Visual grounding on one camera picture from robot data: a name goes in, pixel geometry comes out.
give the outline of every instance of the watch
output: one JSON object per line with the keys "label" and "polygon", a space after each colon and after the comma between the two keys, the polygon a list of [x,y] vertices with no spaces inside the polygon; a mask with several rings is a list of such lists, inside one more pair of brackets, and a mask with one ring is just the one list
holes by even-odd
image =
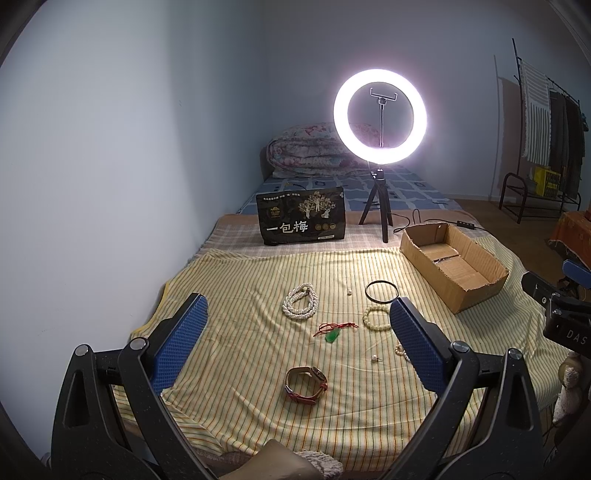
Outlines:
{"label": "watch", "polygon": [[[316,391],[314,395],[305,397],[294,392],[293,389],[290,387],[290,380],[292,380],[293,375],[299,374],[308,374],[319,384],[319,389]],[[318,397],[328,389],[329,386],[326,376],[316,367],[290,368],[285,375],[285,392],[293,401],[296,401],[298,403],[304,403],[306,405],[316,405]]]}

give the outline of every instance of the packaging bag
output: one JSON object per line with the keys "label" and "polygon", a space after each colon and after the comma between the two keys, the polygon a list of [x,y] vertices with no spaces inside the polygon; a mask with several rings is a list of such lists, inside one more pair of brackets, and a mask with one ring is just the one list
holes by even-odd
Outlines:
{"label": "packaging bag", "polygon": [[256,206],[265,245],[345,237],[343,187],[264,193]]}

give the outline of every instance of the hanging clothes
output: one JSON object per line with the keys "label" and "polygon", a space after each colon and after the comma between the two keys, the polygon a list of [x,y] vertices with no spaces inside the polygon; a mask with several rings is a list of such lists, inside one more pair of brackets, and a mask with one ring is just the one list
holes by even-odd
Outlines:
{"label": "hanging clothes", "polygon": [[546,75],[521,61],[524,94],[525,142],[522,156],[548,167],[550,163],[550,95]]}
{"label": "hanging clothes", "polygon": [[550,169],[560,173],[560,190],[563,190],[569,162],[569,122],[566,97],[562,93],[550,92],[550,112]]}
{"label": "hanging clothes", "polygon": [[569,157],[564,182],[564,192],[576,199],[579,192],[581,167],[585,156],[585,137],[583,133],[583,116],[579,104],[566,98],[566,115],[569,125]]}

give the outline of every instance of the white wall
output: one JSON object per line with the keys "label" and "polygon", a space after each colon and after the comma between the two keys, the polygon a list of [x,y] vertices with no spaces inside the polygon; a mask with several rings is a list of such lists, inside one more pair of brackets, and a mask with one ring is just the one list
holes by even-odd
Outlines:
{"label": "white wall", "polygon": [[[448,194],[496,195],[501,164],[517,160],[519,128],[504,124],[505,115],[519,118],[511,37],[591,116],[591,67],[543,0],[266,0],[265,25],[274,131],[331,120],[350,75],[391,69],[414,84],[428,113],[427,136],[404,163]],[[408,111],[386,107],[394,142],[410,127]],[[378,125],[378,107],[358,93],[349,117]]]}
{"label": "white wall", "polygon": [[75,346],[123,346],[261,182],[262,31],[259,2],[51,0],[0,69],[0,400],[38,455]]}

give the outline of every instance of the tripod leg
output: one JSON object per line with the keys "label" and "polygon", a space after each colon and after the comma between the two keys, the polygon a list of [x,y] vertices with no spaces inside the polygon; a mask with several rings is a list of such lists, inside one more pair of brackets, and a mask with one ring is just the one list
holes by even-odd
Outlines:
{"label": "tripod leg", "polygon": [[371,204],[374,202],[374,197],[375,197],[375,192],[378,190],[378,188],[376,187],[375,183],[374,186],[371,189],[371,192],[369,192],[369,197],[368,197],[368,202],[365,204],[365,208],[363,209],[363,214],[361,214],[361,220],[359,221],[360,225],[363,225],[363,222],[365,221],[365,217],[367,217],[369,209],[371,208]]}
{"label": "tripod leg", "polygon": [[382,221],[382,241],[388,243],[388,211],[390,202],[388,201],[388,191],[384,187],[378,188],[379,214]]}
{"label": "tripod leg", "polygon": [[388,225],[394,226],[392,222],[392,209],[390,207],[390,193],[388,192],[388,187],[386,187],[386,207],[388,212]]}

